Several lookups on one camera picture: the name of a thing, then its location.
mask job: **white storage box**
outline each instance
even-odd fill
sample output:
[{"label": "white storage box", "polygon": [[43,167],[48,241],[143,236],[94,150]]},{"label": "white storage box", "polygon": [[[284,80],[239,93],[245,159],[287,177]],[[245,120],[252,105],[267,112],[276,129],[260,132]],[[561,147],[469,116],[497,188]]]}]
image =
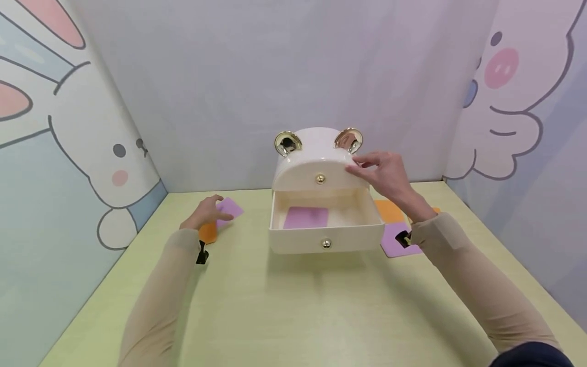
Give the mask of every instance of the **white storage box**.
[{"label": "white storage box", "polygon": [[384,224],[369,184],[345,171],[363,137],[356,129],[311,127],[275,138],[269,243],[278,254],[376,248]]}]

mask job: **gold knob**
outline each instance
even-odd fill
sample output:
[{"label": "gold knob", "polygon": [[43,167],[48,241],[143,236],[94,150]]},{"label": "gold knob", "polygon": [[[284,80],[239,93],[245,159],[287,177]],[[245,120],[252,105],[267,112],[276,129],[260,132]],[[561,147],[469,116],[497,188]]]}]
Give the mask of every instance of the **gold knob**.
[{"label": "gold knob", "polygon": [[324,181],[326,181],[326,176],[324,176],[322,173],[318,174],[318,176],[316,176],[316,183],[321,185],[324,183]]},{"label": "gold knob", "polygon": [[332,247],[332,242],[331,240],[329,240],[328,238],[325,240],[322,240],[322,248],[324,250],[328,250],[330,247]]}]

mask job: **beige sleeve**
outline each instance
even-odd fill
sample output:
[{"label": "beige sleeve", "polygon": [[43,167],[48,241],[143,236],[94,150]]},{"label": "beige sleeve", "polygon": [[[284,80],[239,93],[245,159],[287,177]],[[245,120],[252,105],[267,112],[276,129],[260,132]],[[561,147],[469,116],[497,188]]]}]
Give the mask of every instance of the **beige sleeve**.
[{"label": "beige sleeve", "polygon": [[438,268],[498,352],[524,342],[560,346],[522,292],[468,239],[447,213],[412,225],[412,243]]},{"label": "beige sleeve", "polygon": [[120,367],[168,367],[177,317],[200,251],[198,232],[171,235],[124,329]]}]

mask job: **purple card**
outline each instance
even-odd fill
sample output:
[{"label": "purple card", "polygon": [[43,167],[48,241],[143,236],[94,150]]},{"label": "purple card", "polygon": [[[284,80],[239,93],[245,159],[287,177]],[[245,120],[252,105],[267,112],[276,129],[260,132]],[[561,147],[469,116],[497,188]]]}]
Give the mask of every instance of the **purple card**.
[{"label": "purple card", "polygon": [[[219,201],[218,204],[216,204],[216,208],[218,208],[218,210],[220,210],[223,213],[234,215],[235,218],[240,216],[244,212],[244,210],[240,206],[238,206],[233,199],[229,197],[225,197],[223,201]],[[231,221],[217,220],[216,227],[220,228],[223,225],[227,225],[230,222]]]},{"label": "purple card", "polygon": [[381,248],[387,257],[399,257],[413,254],[421,254],[422,250],[418,245],[410,245],[407,248],[397,242],[396,236],[401,231],[410,231],[406,223],[390,223],[385,225],[385,232],[381,240]]},{"label": "purple card", "polygon": [[285,217],[284,230],[319,228],[327,224],[327,208],[290,207]]}]

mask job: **gold bear ear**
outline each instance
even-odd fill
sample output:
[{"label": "gold bear ear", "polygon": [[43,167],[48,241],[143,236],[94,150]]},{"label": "gold bear ear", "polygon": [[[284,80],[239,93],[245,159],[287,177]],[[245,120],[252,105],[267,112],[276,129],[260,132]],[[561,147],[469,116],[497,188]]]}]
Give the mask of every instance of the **gold bear ear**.
[{"label": "gold bear ear", "polygon": [[342,148],[350,154],[356,153],[361,145],[363,145],[363,134],[353,127],[342,130],[334,140],[335,148]]},{"label": "gold bear ear", "polygon": [[292,132],[280,132],[275,137],[275,150],[282,157],[287,157],[294,150],[302,150],[302,141]]}]

